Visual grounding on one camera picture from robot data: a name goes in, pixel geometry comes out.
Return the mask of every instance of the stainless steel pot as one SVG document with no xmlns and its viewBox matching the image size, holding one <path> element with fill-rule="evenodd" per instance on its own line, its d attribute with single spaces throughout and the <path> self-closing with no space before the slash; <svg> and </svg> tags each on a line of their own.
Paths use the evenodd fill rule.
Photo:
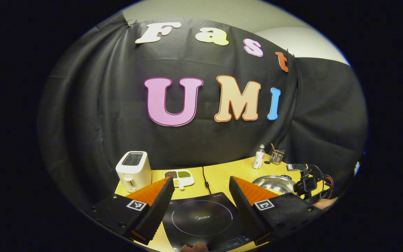
<svg viewBox="0 0 403 252">
<path fill-rule="evenodd" d="M 258 177 L 253 181 L 253 184 L 262 188 L 277 190 L 282 193 L 294 193 L 293 185 L 295 182 L 287 175 L 269 175 Z"/>
</svg>

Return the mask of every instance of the white bottle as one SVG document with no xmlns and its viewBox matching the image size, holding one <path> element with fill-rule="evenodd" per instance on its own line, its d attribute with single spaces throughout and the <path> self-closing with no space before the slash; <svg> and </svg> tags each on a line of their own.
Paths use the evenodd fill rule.
<svg viewBox="0 0 403 252">
<path fill-rule="evenodd" d="M 254 157 L 253 168 L 259 169 L 262 166 L 262 162 L 264 161 L 265 150 L 264 145 L 261 145 L 259 150 L 256 152 L 256 156 Z"/>
</svg>

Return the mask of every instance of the white toaster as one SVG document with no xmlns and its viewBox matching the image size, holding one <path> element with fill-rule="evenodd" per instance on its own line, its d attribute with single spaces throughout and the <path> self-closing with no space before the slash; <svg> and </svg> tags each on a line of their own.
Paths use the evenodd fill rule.
<svg viewBox="0 0 403 252">
<path fill-rule="evenodd" d="M 116 166 L 125 190 L 132 193 L 152 183 L 152 170 L 146 152 L 127 152 Z"/>
</svg>

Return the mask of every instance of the metal cup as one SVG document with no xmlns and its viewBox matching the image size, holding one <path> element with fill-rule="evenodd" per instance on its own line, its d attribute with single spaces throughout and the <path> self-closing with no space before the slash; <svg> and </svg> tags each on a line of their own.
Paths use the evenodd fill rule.
<svg viewBox="0 0 403 252">
<path fill-rule="evenodd" d="M 271 154 L 270 162 L 278 165 L 281 163 L 283 156 L 284 156 L 284 153 L 282 151 L 276 150 L 276 152 L 273 152 Z"/>
</svg>

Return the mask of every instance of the cutout letter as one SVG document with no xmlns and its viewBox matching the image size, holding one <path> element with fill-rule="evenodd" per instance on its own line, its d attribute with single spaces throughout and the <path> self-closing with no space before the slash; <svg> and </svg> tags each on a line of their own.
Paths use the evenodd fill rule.
<svg viewBox="0 0 403 252">
<path fill-rule="evenodd" d="M 270 92 L 271 92 L 271 107 L 267 119 L 273 121 L 278 118 L 278 103 L 280 102 L 281 91 L 273 87 L 270 90 Z"/>
<path fill-rule="evenodd" d="M 283 53 L 281 53 L 281 52 L 279 52 L 279 51 L 277 51 L 276 52 L 276 55 L 278 55 L 278 59 L 280 60 L 280 66 L 281 66 L 281 68 L 284 70 L 284 71 L 286 71 L 286 72 L 288 72 L 288 67 L 286 66 L 286 62 L 287 62 L 287 59 L 286 59 L 286 57 L 284 57 L 284 54 Z"/>
<path fill-rule="evenodd" d="M 247 53 L 258 57 L 264 56 L 264 52 L 261 50 L 259 42 L 246 38 L 243 40 L 243 43 L 245 44 L 244 48 Z"/>
<path fill-rule="evenodd" d="M 220 95 L 219 113 L 214 116 L 214 120 L 219 122 L 229 121 L 232 116 L 229 113 L 231 105 L 234 118 L 238 120 L 245 110 L 242 118 L 245 121 L 254 121 L 257 119 L 257 97 L 261 85 L 257 82 L 248 82 L 245 90 L 240 94 L 240 88 L 234 77 L 229 75 L 219 75 L 217 81 L 220 83 L 222 93 Z"/>
<path fill-rule="evenodd" d="M 217 28 L 202 28 L 201 32 L 195 35 L 195 38 L 201 42 L 214 43 L 217 45 L 227 45 L 229 41 L 227 40 L 227 33 L 221 29 Z"/>
<path fill-rule="evenodd" d="M 155 123 L 163 126 L 181 126 L 189 123 L 195 116 L 198 88 L 203 80 L 183 78 L 179 84 L 184 87 L 183 110 L 178 114 L 166 110 L 166 89 L 172 84 L 168 78 L 152 78 L 144 82 L 147 87 L 147 110 Z"/>
<path fill-rule="evenodd" d="M 180 22 L 170 22 L 170 23 L 155 23 L 155 24 L 148 24 L 146 32 L 142 35 L 141 38 L 138 38 L 135 43 L 150 43 L 150 42 L 157 42 L 161 40 L 158 37 L 158 33 L 161 35 L 166 36 L 171 32 L 172 27 L 179 28 L 181 27 Z"/>
</svg>

